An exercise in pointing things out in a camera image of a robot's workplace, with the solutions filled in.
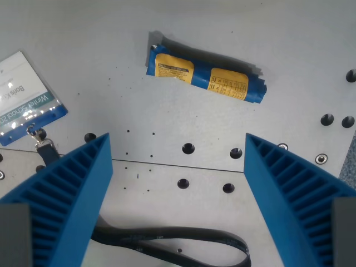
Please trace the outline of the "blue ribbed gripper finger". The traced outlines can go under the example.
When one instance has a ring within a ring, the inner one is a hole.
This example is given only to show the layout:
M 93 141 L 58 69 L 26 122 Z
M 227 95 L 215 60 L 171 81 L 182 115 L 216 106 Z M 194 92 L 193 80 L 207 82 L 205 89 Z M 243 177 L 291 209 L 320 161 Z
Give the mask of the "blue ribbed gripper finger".
M 333 266 L 332 202 L 355 190 L 311 162 L 246 134 L 244 175 L 285 266 Z
M 29 207 L 33 266 L 81 266 L 112 175 L 108 133 L 1 198 L 2 204 Z

